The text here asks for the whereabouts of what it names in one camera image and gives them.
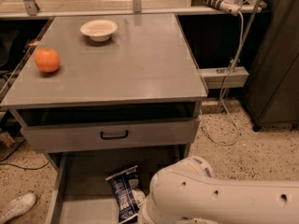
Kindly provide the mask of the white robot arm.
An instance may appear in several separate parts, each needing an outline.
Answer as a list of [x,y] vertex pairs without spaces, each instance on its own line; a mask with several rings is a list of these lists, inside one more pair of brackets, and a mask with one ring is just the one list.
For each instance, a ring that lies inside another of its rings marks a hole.
[[157,172],[138,224],[203,218],[218,224],[299,224],[298,181],[222,180],[190,156]]

